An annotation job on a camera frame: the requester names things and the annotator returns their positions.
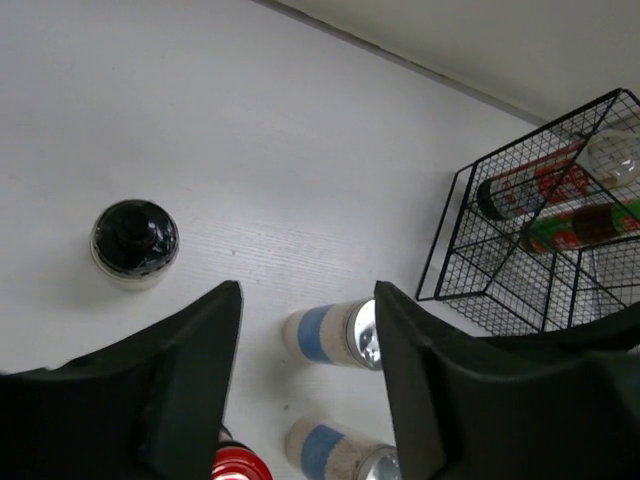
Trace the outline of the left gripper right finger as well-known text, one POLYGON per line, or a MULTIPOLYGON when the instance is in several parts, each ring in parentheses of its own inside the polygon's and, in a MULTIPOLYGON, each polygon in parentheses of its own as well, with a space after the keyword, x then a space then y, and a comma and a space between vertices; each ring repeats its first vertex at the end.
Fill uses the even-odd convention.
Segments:
POLYGON ((474 337, 395 285, 374 291, 406 479, 635 479, 639 308, 565 330, 474 337))

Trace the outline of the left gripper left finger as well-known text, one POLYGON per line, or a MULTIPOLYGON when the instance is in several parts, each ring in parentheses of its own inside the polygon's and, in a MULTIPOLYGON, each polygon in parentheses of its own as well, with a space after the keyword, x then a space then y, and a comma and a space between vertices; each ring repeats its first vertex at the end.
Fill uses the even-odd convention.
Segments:
POLYGON ((123 340, 1 378, 5 479, 206 479, 242 293, 226 281, 123 340))

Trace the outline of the red-lid dark sauce jar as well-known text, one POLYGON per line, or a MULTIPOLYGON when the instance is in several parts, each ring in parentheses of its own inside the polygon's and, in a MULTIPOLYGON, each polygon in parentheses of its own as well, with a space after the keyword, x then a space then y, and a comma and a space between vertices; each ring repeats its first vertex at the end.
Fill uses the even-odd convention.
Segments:
POLYGON ((266 463, 222 425, 211 480, 273 480, 266 463))

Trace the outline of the black-cap spice jar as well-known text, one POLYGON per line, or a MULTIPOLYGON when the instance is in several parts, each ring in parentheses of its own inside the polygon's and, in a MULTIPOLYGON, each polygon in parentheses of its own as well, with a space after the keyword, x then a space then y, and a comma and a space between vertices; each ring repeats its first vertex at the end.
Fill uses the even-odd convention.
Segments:
POLYGON ((127 199, 97 217, 89 249, 101 273, 122 290, 148 290, 166 276, 180 248, 175 220, 149 200, 127 199))

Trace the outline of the silver-lid blue-label shaker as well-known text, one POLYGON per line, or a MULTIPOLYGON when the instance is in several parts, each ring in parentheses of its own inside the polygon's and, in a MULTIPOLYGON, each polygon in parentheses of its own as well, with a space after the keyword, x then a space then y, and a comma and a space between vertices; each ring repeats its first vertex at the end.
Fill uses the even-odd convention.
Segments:
POLYGON ((296 311, 283 340, 292 356, 310 363, 382 370, 374 298, 296 311))
POLYGON ((344 425, 301 417, 285 437, 289 462, 311 480, 400 480, 393 445, 344 425))

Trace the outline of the yellow-cap brown sauce bottle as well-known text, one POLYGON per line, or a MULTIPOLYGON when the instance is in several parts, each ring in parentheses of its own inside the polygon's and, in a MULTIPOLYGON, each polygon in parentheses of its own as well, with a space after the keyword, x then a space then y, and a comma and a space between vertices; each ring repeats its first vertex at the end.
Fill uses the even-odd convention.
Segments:
POLYGON ((578 250, 639 230, 639 200, 594 204, 525 224, 521 246, 530 253, 578 250))

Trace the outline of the tall clear black-cap bottle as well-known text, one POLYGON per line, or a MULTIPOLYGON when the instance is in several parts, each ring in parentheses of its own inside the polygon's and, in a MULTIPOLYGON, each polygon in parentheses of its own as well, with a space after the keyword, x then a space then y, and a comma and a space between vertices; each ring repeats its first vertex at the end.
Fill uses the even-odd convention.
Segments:
POLYGON ((606 129, 484 180, 476 201, 486 218, 506 221, 627 186, 638 176, 639 135, 606 129))

